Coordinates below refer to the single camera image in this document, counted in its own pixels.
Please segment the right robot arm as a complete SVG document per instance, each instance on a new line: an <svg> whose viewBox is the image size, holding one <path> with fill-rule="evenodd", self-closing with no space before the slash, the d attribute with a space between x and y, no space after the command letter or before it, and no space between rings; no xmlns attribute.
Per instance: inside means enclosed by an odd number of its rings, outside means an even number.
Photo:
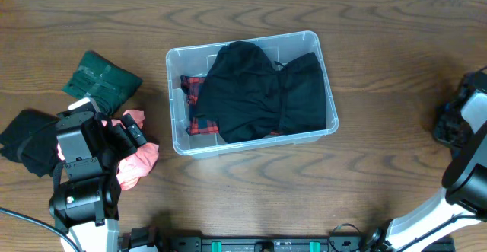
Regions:
<svg viewBox="0 0 487 252"><path fill-rule="evenodd" d="M486 70L467 73L438 109L434 139L451 163L433 197L362 241L362 251L453 251L450 234L486 220Z"/></svg>

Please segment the red plaid flannel shirt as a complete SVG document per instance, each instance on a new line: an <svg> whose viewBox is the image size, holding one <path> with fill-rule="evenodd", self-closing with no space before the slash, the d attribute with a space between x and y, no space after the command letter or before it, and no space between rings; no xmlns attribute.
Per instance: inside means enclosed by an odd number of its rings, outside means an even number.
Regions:
<svg viewBox="0 0 487 252"><path fill-rule="evenodd" d="M189 106L187 134L219 134L230 143L283 136L275 75L180 77Z"/></svg>

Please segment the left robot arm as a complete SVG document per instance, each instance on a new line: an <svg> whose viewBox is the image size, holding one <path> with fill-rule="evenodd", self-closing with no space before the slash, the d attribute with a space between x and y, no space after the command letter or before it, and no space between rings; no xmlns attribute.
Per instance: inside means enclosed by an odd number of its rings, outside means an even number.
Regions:
<svg viewBox="0 0 487 252"><path fill-rule="evenodd" d="M146 144L126 114L113 125L102 113L64 112L56 124L64 160L53 176L49 212L56 229L67 234L69 250L117 251L119 162Z"/></svg>

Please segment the black garment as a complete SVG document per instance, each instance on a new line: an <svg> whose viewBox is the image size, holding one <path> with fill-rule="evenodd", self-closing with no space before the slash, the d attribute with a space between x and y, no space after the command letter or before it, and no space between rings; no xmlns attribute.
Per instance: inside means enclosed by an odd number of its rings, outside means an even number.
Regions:
<svg viewBox="0 0 487 252"><path fill-rule="evenodd" d="M326 128L323 71L314 53L281 64L257 45L222 47L196 101L194 117L218 127L227 143Z"/></svg>

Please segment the pink shirt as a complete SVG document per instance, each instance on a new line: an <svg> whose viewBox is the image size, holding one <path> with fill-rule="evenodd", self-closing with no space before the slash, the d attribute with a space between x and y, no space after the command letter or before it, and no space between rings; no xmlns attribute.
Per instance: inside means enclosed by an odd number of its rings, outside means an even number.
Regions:
<svg viewBox="0 0 487 252"><path fill-rule="evenodd" d="M129 114L135 120L139 128L143 127L145 120L144 111L126 110L123 115ZM65 160L60 144L57 145L58 157ZM132 189L142 177L146 177L159 159L159 145L147 142L137 149L137 152L122 159L118 165L116 178L121 190Z"/></svg>

